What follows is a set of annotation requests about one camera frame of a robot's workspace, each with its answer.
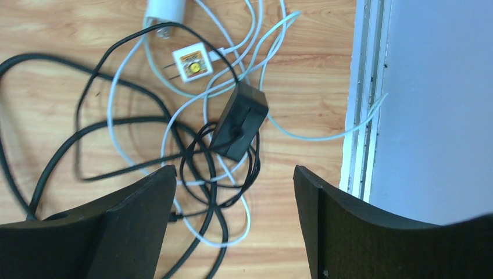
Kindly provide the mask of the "black power adapter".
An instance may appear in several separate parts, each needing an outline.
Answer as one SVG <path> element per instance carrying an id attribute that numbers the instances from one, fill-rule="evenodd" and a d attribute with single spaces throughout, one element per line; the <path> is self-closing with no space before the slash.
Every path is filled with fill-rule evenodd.
<path id="1" fill-rule="evenodd" d="M 240 81 L 219 117 L 211 146 L 219 146 L 235 140 L 231 145 L 219 149 L 217 153 L 222 157 L 239 162 L 268 112 L 265 93 Z"/>

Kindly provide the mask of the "white square charger plug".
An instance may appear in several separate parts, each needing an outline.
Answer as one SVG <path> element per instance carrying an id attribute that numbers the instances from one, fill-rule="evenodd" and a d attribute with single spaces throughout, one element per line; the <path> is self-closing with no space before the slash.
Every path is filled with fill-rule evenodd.
<path id="1" fill-rule="evenodd" d="M 162 67 L 175 67 L 182 82 L 189 83 L 213 73 L 212 61 L 203 42 L 189 45 L 172 52 L 174 62 Z"/>

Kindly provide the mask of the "white round charger plug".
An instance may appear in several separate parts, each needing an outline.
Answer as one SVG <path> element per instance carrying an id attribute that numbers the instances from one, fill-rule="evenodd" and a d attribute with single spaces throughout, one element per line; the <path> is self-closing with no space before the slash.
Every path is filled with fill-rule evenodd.
<path id="1" fill-rule="evenodd" d="M 147 28 L 152 22 L 183 24 L 185 10 L 185 0 L 148 0 L 144 13 L 143 28 Z"/>

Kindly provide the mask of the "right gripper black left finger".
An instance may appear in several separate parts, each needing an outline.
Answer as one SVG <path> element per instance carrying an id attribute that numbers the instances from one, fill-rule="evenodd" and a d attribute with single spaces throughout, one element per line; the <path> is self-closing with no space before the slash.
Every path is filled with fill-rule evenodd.
<path id="1" fill-rule="evenodd" d="M 167 165 L 44 220 L 1 225 L 1 277 L 153 278 L 176 175 Z"/>

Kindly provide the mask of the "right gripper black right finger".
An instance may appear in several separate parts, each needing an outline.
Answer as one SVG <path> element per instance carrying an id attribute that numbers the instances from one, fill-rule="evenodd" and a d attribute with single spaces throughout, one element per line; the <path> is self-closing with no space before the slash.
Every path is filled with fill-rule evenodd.
<path id="1" fill-rule="evenodd" d="M 439 226 L 377 208 L 294 168 L 312 278 L 491 278 L 492 214 Z"/>

